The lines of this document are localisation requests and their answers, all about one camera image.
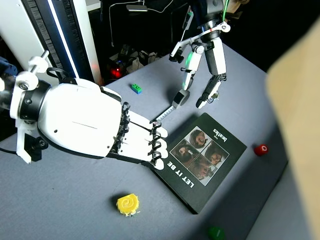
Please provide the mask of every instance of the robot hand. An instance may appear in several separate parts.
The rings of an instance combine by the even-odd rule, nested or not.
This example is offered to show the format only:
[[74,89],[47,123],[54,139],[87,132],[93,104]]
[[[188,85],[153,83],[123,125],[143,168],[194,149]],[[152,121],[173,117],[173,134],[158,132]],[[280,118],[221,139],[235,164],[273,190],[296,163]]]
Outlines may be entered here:
[[38,80],[35,73],[46,71],[47,56],[45,52],[30,60],[31,71],[17,75],[9,99],[10,116],[18,128],[18,156],[32,162],[32,154],[25,149],[25,136],[37,129],[50,145],[74,155],[164,168],[162,158],[168,157],[168,152],[163,138],[168,132],[160,122],[149,122],[131,111],[127,102],[122,105],[118,93],[93,82],[76,78],[76,84],[52,87]]
[[169,59],[172,62],[181,63],[183,60],[181,54],[184,48],[187,45],[191,45],[192,52],[185,61],[185,68],[181,68],[182,71],[185,71],[182,87],[187,90],[193,83],[193,77],[198,70],[201,56],[204,52],[212,78],[196,102],[196,107],[201,109],[206,103],[212,103],[218,97],[218,88],[221,85],[221,81],[227,80],[226,61],[220,32],[229,32],[230,26],[225,21],[220,20],[220,13],[223,10],[222,0],[217,1],[215,5],[209,0],[191,0],[190,3],[202,33],[179,41]]

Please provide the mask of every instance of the black book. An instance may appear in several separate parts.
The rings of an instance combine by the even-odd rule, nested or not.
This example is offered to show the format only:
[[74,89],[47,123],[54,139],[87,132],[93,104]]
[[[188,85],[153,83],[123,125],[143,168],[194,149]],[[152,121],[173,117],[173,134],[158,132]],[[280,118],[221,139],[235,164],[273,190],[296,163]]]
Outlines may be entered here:
[[164,169],[156,174],[198,214],[246,148],[204,113],[168,146]]

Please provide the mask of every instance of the gray tabletop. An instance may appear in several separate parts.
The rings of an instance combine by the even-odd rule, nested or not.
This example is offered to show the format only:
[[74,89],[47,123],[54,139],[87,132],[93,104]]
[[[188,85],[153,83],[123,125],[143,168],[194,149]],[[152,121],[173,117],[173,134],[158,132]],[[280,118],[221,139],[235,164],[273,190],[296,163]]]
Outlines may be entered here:
[[[245,239],[287,157],[266,96],[266,74],[227,46],[224,51],[227,81],[219,100],[201,110],[195,107],[210,78],[203,57],[190,99],[162,121],[170,141],[181,126],[206,112],[248,146],[200,214],[191,214],[151,170],[138,164],[74,156],[51,146],[34,164],[0,152],[0,239],[208,239],[210,226],[223,228],[228,240]],[[108,87],[134,112],[153,119],[181,88],[180,67],[163,57]],[[140,95],[131,90],[133,83],[142,88]],[[257,157],[252,145],[262,143],[269,153]],[[15,146],[16,135],[0,142],[2,148]],[[130,193],[139,197],[140,213],[125,217],[115,202]]]

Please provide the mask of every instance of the measuring tape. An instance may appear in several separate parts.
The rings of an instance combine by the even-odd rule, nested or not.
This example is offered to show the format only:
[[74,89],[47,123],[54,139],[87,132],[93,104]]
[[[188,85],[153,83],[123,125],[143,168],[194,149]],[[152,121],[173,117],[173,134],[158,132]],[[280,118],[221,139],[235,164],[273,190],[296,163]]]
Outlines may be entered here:
[[168,116],[170,113],[172,113],[175,109],[181,107],[185,102],[188,100],[190,96],[190,92],[188,90],[181,89],[177,92],[177,94],[174,96],[174,99],[172,101],[172,105],[165,110],[163,113],[160,114],[156,118],[157,121],[162,121],[166,116]]

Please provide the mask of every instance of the yellow sponge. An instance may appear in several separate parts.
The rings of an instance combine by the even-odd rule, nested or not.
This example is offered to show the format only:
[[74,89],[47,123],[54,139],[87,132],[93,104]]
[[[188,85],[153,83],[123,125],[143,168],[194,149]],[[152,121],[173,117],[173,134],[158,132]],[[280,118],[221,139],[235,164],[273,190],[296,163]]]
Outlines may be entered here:
[[124,214],[126,217],[132,216],[136,213],[139,207],[139,200],[133,193],[123,196],[116,201],[116,206],[120,213]]

